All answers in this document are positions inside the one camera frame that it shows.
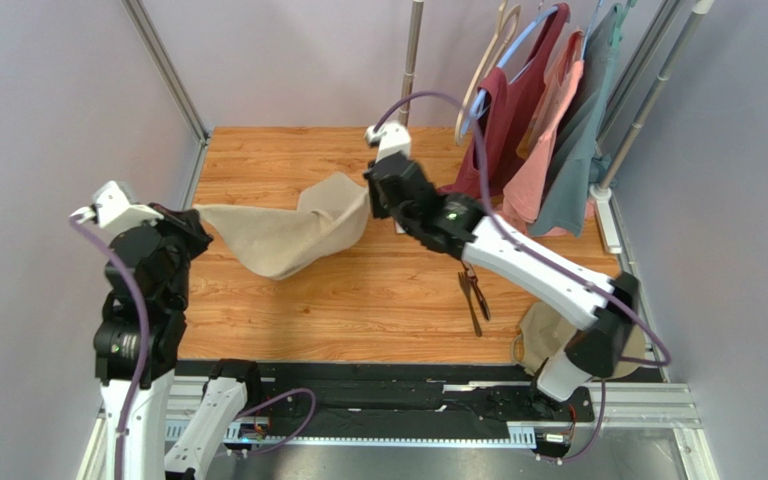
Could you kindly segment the rack pole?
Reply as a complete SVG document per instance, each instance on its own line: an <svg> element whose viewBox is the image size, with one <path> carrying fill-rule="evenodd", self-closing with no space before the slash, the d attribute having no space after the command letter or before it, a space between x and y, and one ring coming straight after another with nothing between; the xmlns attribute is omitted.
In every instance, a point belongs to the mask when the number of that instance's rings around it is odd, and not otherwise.
<svg viewBox="0 0 768 480"><path fill-rule="evenodd" d="M414 89L424 5L424 0L413 0L411 5L404 72L401 85L402 98L410 96Z"/></svg>
<svg viewBox="0 0 768 480"><path fill-rule="evenodd" d="M655 106L657 99L670 80L677 62L684 53L692 36L696 33L703 18L709 13L714 3L714 0L700 0L694 2L689 17L685 21L681 32L673 43L671 50L666 56L664 63L660 67L658 74L654 78L647 92L647 95L643 99L638 112L636 113L627 132L625 133L619 145L619 149L616 155L613 157L613 162L611 163L604 178L602 179L602 182L597 187L597 190L601 193L605 193L610 190L611 182L614 180L629 151L631 150L632 145L641 133L647 118Z"/></svg>

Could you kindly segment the aluminium frame rail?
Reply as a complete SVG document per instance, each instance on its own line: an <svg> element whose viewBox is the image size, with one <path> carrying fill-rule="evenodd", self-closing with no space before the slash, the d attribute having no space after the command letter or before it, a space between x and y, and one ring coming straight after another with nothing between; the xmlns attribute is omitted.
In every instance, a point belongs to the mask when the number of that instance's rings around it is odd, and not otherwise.
<svg viewBox="0 0 768 480"><path fill-rule="evenodd" d="M217 362L185 361L175 369L166 420L171 449L200 403L202 388ZM305 418L287 435L269 433L267 408L305 394L279 393L239 413L213 456L207 478L514 478L715 479L719 473L689 387L658 379L652 372L624 381L590 383L562 403L541 403L529 383L535 407L574 408L587 392L595 418L581 423L510 421L500 439L387 439L307 437ZM103 404L93 444L83 462L86 478L108 478L110 457Z"/></svg>

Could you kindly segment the left aluminium corner post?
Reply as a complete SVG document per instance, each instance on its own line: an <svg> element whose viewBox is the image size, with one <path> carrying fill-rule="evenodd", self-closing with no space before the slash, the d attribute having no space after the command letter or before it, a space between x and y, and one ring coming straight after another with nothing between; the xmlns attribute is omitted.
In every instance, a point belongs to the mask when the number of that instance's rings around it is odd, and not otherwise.
<svg viewBox="0 0 768 480"><path fill-rule="evenodd" d="M162 39L156 29L150 14L140 0L123 0L123 6L139 33L151 59L163 78L173 100L178 106L184 120L192 130L195 138L202 145L209 140L210 133L201 116L197 112L191 96L187 92L184 83L173 65Z"/></svg>

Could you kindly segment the beige wooden hanger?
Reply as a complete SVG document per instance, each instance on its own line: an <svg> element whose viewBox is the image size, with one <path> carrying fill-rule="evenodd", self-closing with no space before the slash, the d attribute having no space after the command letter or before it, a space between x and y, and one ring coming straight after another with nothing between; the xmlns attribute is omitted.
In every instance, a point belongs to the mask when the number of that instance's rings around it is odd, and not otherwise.
<svg viewBox="0 0 768 480"><path fill-rule="evenodd" d="M511 45L515 34L518 32L520 17L520 5L510 6L509 2L506 0L500 2L497 8L497 20L493 34L469 82L461 102L462 110L458 113L456 118L453 137L456 146L463 145L467 134L468 114L466 109L470 107L475 100L480 81L487 76L490 70L502 58L507 48Z"/></svg>

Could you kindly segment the right aluminium corner post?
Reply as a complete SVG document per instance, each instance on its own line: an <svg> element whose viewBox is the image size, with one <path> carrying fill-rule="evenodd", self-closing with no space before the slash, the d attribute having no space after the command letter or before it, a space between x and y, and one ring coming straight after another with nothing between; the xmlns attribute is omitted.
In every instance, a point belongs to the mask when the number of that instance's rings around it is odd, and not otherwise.
<svg viewBox="0 0 768 480"><path fill-rule="evenodd" d="M599 136L598 147L601 151L607 149L606 142L609 133L618 119L636 83L644 73L656 53L660 43L668 32L671 24L679 13L683 1L664 0L656 10L648 28L640 39L631 59L627 63L608 103L606 116Z"/></svg>

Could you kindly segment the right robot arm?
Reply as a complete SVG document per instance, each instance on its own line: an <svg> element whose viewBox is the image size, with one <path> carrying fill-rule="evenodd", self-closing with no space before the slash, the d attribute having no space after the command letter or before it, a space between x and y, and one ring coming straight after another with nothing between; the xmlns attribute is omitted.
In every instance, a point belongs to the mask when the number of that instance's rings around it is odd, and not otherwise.
<svg viewBox="0 0 768 480"><path fill-rule="evenodd" d="M371 161L363 177L374 217L394 219L433 252L506 278L574 327L567 344L533 376L540 398L564 402L589 380L614 374L633 332L636 277L591 271L486 213L478 200L439 193L421 166L401 152Z"/></svg>

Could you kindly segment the left rack pole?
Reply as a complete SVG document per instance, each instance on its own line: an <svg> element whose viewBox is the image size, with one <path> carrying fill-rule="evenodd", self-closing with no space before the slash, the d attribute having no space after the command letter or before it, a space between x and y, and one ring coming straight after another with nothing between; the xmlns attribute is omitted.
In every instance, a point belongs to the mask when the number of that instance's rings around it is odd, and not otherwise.
<svg viewBox="0 0 768 480"><path fill-rule="evenodd" d="M402 98L410 96L414 89L424 5L424 0L413 0L411 5L404 72L401 85Z"/></svg>

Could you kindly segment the beige baseball cap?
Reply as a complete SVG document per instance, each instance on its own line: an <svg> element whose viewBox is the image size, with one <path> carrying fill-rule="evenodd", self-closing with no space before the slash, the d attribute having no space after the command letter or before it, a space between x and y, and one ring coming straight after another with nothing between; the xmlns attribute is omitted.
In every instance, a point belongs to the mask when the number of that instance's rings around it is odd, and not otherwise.
<svg viewBox="0 0 768 480"><path fill-rule="evenodd" d="M521 318L517 335L509 344L511 362L518 365L526 374L534 375L544 360L557 351L573 337L576 328L560 313L539 301L533 304ZM640 327L635 326L623 350L622 356L632 359L645 359L646 342ZM618 379L632 374L639 367L638 363L620 361L609 379Z"/></svg>

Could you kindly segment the blue hanger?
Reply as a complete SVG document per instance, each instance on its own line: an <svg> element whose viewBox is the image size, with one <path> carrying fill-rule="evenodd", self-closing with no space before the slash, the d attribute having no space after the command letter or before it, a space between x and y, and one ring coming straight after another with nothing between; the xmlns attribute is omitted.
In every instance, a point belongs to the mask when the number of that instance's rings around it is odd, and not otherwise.
<svg viewBox="0 0 768 480"><path fill-rule="evenodd" d="M527 24L519 32L517 36L514 36L514 39L511 45L507 48L502 58L497 62L497 64L493 68L500 68L500 69L504 68L508 64L508 62L511 60L511 58L517 53L517 51L520 49L521 45L529 37L529 35L539 25L541 25L544 21L548 20L549 17L555 14L557 11L558 11L558 8L556 6L552 6L546 10L539 11L538 14L535 16L535 18L529 24ZM467 117L468 128L471 125L472 119L477 119L481 114L487 111L487 108L484 106L485 96L486 94L478 85L478 93L475 97L475 100L472 102L472 105L466 109L466 112L468 114L468 117Z"/></svg>

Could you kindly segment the maroon tank top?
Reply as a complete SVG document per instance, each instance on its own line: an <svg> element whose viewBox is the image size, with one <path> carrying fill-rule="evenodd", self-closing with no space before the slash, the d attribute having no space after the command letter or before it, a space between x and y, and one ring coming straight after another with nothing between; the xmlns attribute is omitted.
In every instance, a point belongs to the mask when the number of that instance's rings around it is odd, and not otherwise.
<svg viewBox="0 0 768 480"><path fill-rule="evenodd" d="M545 91L544 74L550 56L570 18L566 3L539 25L508 64L493 68L479 87L487 111L471 126L481 129L487 153L490 195L496 197L523 165L515 150L528 130Z"/></svg>

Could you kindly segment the aluminium corner post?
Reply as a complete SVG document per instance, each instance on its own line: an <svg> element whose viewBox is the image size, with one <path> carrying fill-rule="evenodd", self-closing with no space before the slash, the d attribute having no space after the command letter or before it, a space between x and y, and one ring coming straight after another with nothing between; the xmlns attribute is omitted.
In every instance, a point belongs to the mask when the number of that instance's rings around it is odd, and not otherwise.
<svg viewBox="0 0 768 480"><path fill-rule="evenodd" d="M151 59L163 78L173 100L178 106L184 120L192 130L195 138L202 145L209 140L210 133L201 116L197 112L191 96L187 92L184 83L173 65L162 39L156 29L150 14L140 0L123 0L123 6L139 33Z"/></svg>
<svg viewBox="0 0 768 480"><path fill-rule="evenodd" d="M606 142L609 133L618 119L636 83L644 73L656 53L660 43L668 32L671 24L679 13L683 1L664 0L656 10L648 28L640 39L631 59L627 63L608 103L606 116L599 136L598 147L601 151L607 149Z"/></svg>

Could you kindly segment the beige cloth napkin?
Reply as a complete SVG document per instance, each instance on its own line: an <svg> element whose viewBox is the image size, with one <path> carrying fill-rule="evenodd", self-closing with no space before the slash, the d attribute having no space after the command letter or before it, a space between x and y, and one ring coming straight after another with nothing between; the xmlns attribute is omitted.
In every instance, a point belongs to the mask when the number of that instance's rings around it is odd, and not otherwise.
<svg viewBox="0 0 768 480"><path fill-rule="evenodd" d="M370 199L366 187L338 172L303 190L293 210L229 204L195 209L247 270L283 280L354 246L366 229Z"/></svg>

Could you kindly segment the pink shirt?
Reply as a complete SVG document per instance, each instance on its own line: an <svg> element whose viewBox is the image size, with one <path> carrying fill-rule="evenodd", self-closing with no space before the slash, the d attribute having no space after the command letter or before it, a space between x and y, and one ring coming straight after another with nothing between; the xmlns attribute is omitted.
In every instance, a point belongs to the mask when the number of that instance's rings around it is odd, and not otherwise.
<svg viewBox="0 0 768 480"><path fill-rule="evenodd" d="M567 125L581 117L580 107L591 106L580 85L585 70L582 59L585 33L573 32L544 75L545 91L527 133L515 153L524 161L503 189L497 208L503 219L522 233L540 212L544 190L550 185L548 172L554 152L569 136Z"/></svg>

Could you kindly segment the right rack pole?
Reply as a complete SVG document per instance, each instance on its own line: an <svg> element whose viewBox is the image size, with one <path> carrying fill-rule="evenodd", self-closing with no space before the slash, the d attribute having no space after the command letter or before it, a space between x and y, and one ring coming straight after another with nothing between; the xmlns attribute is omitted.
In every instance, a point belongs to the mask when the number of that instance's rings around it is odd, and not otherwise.
<svg viewBox="0 0 768 480"><path fill-rule="evenodd" d="M681 32L673 43L671 50L666 56L664 63L660 67L658 74L654 78L647 92L647 95L643 99L638 112L636 113L627 132L625 133L619 145L619 149L616 155L613 157L613 162L611 163L604 178L602 179L602 182L597 187L597 190L601 193L605 193L610 190L611 182L614 180L629 151L631 150L632 145L641 133L647 118L655 106L657 99L670 80L677 62L684 53L692 36L696 33L703 18L709 13L714 3L714 0L700 0L694 2L689 17L685 21Z"/></svg>

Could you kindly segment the teal shirt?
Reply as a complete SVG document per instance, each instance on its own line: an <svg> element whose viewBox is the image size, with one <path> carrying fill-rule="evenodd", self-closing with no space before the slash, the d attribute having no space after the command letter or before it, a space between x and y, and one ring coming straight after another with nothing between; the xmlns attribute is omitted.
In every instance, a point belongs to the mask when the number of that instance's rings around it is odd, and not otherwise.
<svg viewBox="0 0 768 480"><path fill-rule="evenodd" d="M578 237L595 215L589 196L596 174L592 163L615 81L625 17L622 4L611 5L585 42L583 75L557 131L539 214L527 227L533 237Z"/></svg>

